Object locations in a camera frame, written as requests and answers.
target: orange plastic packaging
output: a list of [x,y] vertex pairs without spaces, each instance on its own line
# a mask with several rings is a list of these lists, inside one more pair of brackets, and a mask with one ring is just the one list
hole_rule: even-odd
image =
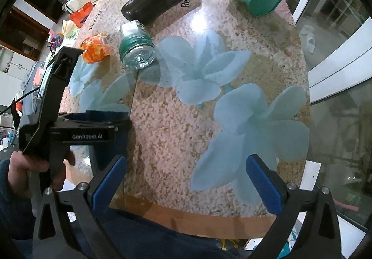
[[85,21],[88,18],[88,15],[93,10],[93,4],[91,2],[86,3],[83,7],[81,7],[78,11],[75,11],[73,14],[70,15],[71,20],[81,28]]
[[85,51],[81,57],[89,64],[97,63],[110,55],[110,46],[107,44],[105,33],[87,37],[81,43],[81,49]]

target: finger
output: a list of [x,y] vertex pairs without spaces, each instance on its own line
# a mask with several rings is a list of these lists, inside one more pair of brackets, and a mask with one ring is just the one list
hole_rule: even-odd
[[60,191],[63,188],[63,184],[66,179],[66,165],[62,164],[58,173],[53,177],[51,188],[54,188],[56,191]]
[[46,172],[49,169],[49,164],[46,160],[39,159],[36,156],[22,155],[20,151],[12,159],[15,171],[33,170]]
[[66,159],[71,165],[75,165],[75,155],[71,150],[67,151]]

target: human hand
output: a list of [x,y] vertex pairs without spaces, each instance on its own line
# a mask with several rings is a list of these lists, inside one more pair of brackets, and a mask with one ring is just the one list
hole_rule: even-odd
[[[75,165],[75,156],[69,150],[65,157],[68,162]],[[49,169],[49,163],[46,160],[40,159],[35,156],[22,155],[21,151],[13,152],[10,157],[8,182],[9,186],[14,194],[24,198],[30,198],[31,193],[28,189],[27,172],[38,171],[46,172]],[[66,179],[66,166],[62,164],[61,169],[54,176],[51,187],[56,191],[60,191],[63,188],[64,181]]]

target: blue gripper pad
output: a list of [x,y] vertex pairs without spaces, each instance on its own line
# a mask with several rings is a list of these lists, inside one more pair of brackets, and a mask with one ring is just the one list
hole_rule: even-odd
[[279,216],[283,209],[282,196],[253,155],[247,158],[246,171],[269,213]]
[[120,157],[92,195],[92,214],[97,216],[107,209],[126,173],[126,160]]

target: person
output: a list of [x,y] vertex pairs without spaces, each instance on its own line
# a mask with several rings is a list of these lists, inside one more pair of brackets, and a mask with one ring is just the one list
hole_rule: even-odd
[[[66,154],[66,159],[75,165],[75,157],[71,151]],[[14,152],[10,160],[0,164],[0,222],[27,259],[32,258],[35,225],[27,187],[27,172],[46,172],[48,169],[46,160],[22,155],[21,152]],[[53,178],[51,187],[61,190],[65,179],[66,167],[63,165]],[[233,253],[219,249],[216,240],[174,232],[125,211],[107,209],[98,220],[124,258],[236,259]],[[84,254],[93,258],[78,222],[74,221],[72,227]]]

